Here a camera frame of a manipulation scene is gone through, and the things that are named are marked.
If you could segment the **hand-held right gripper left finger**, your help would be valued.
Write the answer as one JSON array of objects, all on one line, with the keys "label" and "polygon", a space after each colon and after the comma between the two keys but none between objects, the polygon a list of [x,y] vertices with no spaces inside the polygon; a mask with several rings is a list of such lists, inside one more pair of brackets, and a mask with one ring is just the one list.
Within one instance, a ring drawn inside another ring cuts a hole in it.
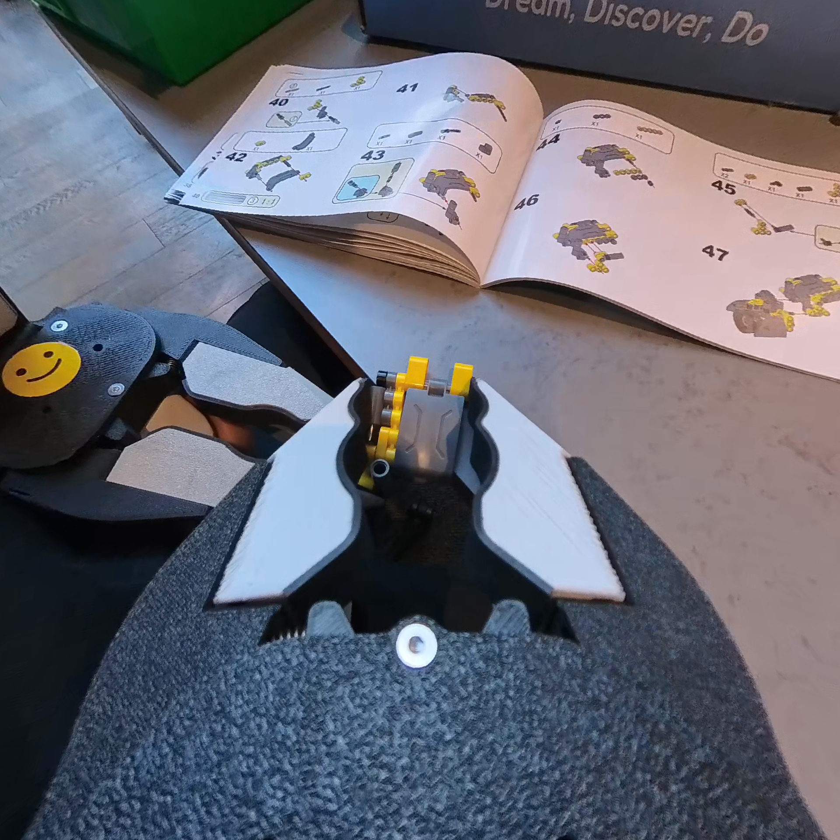
[{"label": "hand-held right gripper left finger", "polygon": [[269,459],[270,468],[213,598],[276,602],[347,549],[361,525],[358,493],[340,466],[365,384],[348,385]]}]

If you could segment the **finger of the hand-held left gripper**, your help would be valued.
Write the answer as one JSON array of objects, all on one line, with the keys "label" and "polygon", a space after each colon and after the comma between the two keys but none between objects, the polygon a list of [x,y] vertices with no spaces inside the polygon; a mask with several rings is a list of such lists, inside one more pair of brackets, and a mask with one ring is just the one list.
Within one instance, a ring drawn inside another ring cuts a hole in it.
[{"label": "finger of the hand-held left gripper", "polygon": [[276,411],[306,423],[332,398],[297,371],[197,343],[182,368],[193,397],[226,406]]},{"label": "finger of the hand-held left gripper", "polygon": [[163,427],[126,447],[107,481],[215,507],[264,462],[215,437]]}]

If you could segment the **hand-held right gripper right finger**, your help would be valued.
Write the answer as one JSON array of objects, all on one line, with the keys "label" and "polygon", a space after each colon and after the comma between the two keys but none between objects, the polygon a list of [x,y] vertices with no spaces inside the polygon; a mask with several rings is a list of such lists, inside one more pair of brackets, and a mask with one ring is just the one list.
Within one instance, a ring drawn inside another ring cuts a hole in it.
[{"label": "hand-held right gripper right finger", "polygon": [[481,379],[467,410],[458,478],[484,545],[552,596],[623,601],[563,448]]}]

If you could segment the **grey yellow brick assembly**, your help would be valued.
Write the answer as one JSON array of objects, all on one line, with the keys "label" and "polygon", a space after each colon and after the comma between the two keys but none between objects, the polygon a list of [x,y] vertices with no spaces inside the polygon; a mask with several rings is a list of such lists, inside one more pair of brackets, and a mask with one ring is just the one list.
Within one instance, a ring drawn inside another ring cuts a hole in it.
[{"label": "grey yellow brick assembly", "polygon": [[358,486],[385,480],[450,476],[474,368],[456,363],[448,380],[428,373],[428,360],[410,357],[406,372],[379,371],[371,388],[367,464]]}]

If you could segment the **instruction booklet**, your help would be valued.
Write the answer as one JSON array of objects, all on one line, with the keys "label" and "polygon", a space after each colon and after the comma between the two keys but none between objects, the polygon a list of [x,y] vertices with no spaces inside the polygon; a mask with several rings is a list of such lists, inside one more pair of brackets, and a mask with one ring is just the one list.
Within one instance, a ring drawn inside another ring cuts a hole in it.
[{"label": "instruction booklet", "polygon": [[837,381],[837,173],[584,100],[498,58],[273,66],[166,201],[473,287],[589,292]]}]

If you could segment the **person's left hand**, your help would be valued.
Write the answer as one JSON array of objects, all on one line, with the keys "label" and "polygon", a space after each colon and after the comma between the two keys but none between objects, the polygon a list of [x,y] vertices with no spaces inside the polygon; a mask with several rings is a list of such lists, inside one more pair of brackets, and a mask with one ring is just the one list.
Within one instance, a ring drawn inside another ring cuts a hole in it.
[{"label": "person's left hand", "polygon": [[143,438],[163,427],[203,434],[233,446],[242,455],[261,459],[267,459],[295,433],[288,427],[260,427],[224,419],[202,411],[194,401],[180,395],[168,395],[157,406],[140,435]]}]

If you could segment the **person's blue trouser leg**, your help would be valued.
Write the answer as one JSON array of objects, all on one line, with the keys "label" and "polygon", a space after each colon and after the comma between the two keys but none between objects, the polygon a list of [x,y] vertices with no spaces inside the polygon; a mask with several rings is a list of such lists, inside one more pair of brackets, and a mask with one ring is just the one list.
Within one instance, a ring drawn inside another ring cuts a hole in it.
[{"label": "person's blue trouser leg", "polygon": [[356,378],[272,284],[265,283],[227,319],[331,396]]}]

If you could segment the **green plastic bin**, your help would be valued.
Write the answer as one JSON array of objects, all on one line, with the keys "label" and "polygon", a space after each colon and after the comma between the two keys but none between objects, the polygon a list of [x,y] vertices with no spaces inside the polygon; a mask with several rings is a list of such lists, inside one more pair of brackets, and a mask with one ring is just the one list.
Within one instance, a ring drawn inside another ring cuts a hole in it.
[{"label": "green plastic bin", "polygon": [[184,85],[304,1],[37,1],[137,64]]}]

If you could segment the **open blue cardboard box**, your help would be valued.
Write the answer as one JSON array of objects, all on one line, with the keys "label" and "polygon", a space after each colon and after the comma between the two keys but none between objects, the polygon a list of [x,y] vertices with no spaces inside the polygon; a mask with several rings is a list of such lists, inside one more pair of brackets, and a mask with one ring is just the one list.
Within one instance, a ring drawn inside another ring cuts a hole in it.
[{"label": "open blue cardboard box", "polygon": [[838,1],[363,1],[368,36],[838,112]]}]

